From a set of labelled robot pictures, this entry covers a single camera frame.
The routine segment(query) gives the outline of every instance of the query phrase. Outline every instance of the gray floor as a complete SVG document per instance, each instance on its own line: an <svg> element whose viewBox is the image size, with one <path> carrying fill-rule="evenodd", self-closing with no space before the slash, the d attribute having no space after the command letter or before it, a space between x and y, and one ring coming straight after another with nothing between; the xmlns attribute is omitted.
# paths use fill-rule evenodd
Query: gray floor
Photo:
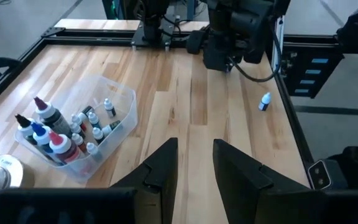
<svg viewBox="0 0 358 224"><path fill-rule="evenodd" d="M74 3L76 0L12 0L11 4L0 6L0 56L20 56ZM334 34L340 22L346 22L357 7L358 0L292 0L285 33ZM168 11L181 15L182 19L186 17L182 2ZM100 0L82 0L67 17L106 18ZM195 20L207 21L207 10ZM293 102L295 105L358 108L358 55L346 55L315 99L293 98ZM298 113L298 117L314 159L340 153L346 146L358 146L358 116Z"/></svg>

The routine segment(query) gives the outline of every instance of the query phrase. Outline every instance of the table frame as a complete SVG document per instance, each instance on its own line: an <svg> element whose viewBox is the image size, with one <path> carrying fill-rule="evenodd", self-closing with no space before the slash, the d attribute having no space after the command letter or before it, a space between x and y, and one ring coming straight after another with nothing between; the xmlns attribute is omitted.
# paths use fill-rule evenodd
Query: table frame
<svg viewBox="0 0 358 224"><path fill-rule="evenodd" d="M21 74L47 45L90 45L111 47L133 47L132 38L136 30L102 30L102 29L66 29L64 27L48 28L24 54L19 57L20 64L9 73L0 77L0 94ZM190 32L173 33L170 47L185 48L185 36ZM275 76L278 91L288 116L296 145L305 170L314 162L308 144L299 124L290 95L281 76Z"/></svg>

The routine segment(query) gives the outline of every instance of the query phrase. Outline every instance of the plastic container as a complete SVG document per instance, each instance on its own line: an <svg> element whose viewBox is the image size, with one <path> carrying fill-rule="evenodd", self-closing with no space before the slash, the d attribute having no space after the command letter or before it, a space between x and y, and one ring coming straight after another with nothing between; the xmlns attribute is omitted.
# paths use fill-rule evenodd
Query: plastic container
<svg viewBox="0 0 358 224"><path fill-rule="evenodd" d="M104 99L109 98L114 104L117 115L110 118L104 109ZM87 106L92 106L95 113L98 115L100 124L106 126L121 120L118 127L107 135L104 141L98 145L98 151L101 153L103 159L96 162L92 155L87 154L84 159L74 161L64 166L55 166L40 155L40 152L26 141L23 135L15 132L15 139L18 143L28 148L35 155L39 156L41 160L50 164L56 170L64 172L70 178L77 182L86 182L99 169L103 162L117 149L123 140L137 125L137 108L136 108L136 94L134 90L118 84L112 80L101 76L92 76L81 79L74 83L71 88L59 91L54 94L50 100L52 105L60 110L62 115L67 119L71 119L72 114L80 113ZM92 127L89 121L84 121L87 130L85 131L85 142L93 142L96 144L92 136ZM92 168L86 174L76 172L72 167L77 167L80 163L89 162Z"/></svg>

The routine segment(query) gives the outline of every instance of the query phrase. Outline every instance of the paint bottle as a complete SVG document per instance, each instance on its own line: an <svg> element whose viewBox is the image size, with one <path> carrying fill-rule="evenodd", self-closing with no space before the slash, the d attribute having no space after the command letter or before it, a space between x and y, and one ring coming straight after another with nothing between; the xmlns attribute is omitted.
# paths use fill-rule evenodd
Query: paint bottle
<svg viewBox="0 0 358 224"><path fill-rule="evenodd" d="M50 127L56 133L71 136L70 126L58 109L38 97L35 97L34 101L37 105L35 112L40 116L44 125Z"/></svg>
<svg viewBox="0 0 358 224"><path fill-rule="evenodd" d="M103 132L104 136L108 136L120 123L121 123L121 121L118 120L118 121L115 121L115 122L107 125L106 127L102 128L102 132Z"/></svg>
<svg viewBox="0 0 358 224"><path fill-rule="evenodd" d="M53 165L56 165L56 166L64 165L64 163L62 163L60 161L60 159L58 159L56 157L56 155L53 153L52 149L49 147L49 141L50 141L49 132L51 131L50 127L41 126L36 123L32 123L31 127L34 130L34 133L32 136L37 141L40 152L48 160L50 160Z"/></svg>
<svg viewBox="0 0 358 224"><path fill-rule="evenodd" d="M31 123L34 123L35 121L32 118L25 118L20 114L16 114L15 118L17 122L19 123L17 130L22 133L23 138L28 141L31 145L37 146L37 141L32 137L32 134L34 133Z"/></svg>
<svg viewBox="0 0 358 224"><path fill-rule="evenodd" d="M107 98L104 99L104 109L107 111L110 118L113 118L116 115L116 109L114 109L111 101Z"/></svg>
<svg viewBox="0 0 358 224"><path fill-rule="evenodd" d="M64 134L56 134L53 131L49 132L49 137L49 147L58 159L67 163L67 166L70 166L71 169L81 176L89 174L92 166L87 159L84 159L85 155L73 140Z"/></svg>
<svg viewBox="0 0 358 224"><path fill-rule="evenodd" d="M93 128L92 134L98 144L104 140L103 132L99 128Z"/></svg>
<svg viewBox="0 0 358 224"><path fill-rule="evenodd" d="M88 142L86 144L86 150L88 151L89 154L92 155L92 158L96 162L101 162L103 160L103 156L100 153L99 149L92 142Z"/></svg>
<svg viewBox="0 0 358 224"><path fill-rule="evenodd" d="M270 103L270 100L271 100L270 93L266 93L266 94L262 97L262 99L261 99L261 101L260 101L260 103L259 103L259 106L258 106L259 110L265 111L265 110L267 109L269 103Z"/></svg>
<svg viewBox="0 0 358 224"><path fill-rule="evenodd" d="M84 122L88 119L90 112L94 113L94 108L92 106L87 106L78 114L78 117Z"/></svg>
<svg viewBox="0 0 358 224"><path fill-rule="evenodd" d="M71 122L78 124L83 131L86 131L86 125L81 118L75 114L71 115Z"/></svg>
<svg viewBox="0 0 358 224"><path fill-rule="evenodd" d="M102 129L100 127L99 118L95 113L90 112L88 114L88 118L89 118L89 122L91 123L92 127Z"/></svg>
<svg viewBox="0 0 358 224"><path fill-rule="evenodd" d="M70 129L72 131L72 133L76 133L79 134L82 138L85 138L85 133L84 131L80 128L80 126L76 123L71 123L70 124Z"/></svg>
<svg viewBox="0 0 358 224"><path fill-rule="evenodd" d="M82 152L86 153L86 145L84 139L77 133L73 133L71 139L81 149Z"/></svg>

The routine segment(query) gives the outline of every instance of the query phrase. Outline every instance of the wood plank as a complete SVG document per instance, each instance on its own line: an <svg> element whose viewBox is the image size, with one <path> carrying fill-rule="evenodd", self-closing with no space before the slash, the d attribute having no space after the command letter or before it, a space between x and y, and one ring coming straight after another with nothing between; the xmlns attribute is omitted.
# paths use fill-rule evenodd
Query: wood plank
<svg viewBox="0 0 358 224"><path fill-rule="evenodd" d="M56 26L136 29L138 24L63 19ZM207 24L189 22L182 30ZM258 65L243 62L241 67L259 78L272 72L266 57ZM14 114L36 118L35 95L56 100L79 79L98 74L136 91L139 123L88 183L77 184L14 141ZM272 103L261 112L257 105L268 91ZM79 108L81 101L65 105L63 114ZM0 154L10 153L33 168L36 187L109 187L170 137L179 140L173 223L227 223L213 170L215 138L308 185L275 80L253 83L236 69L230 74L207 70L201 54L189 55L185 49L48 46L0 96Z"/></svg>

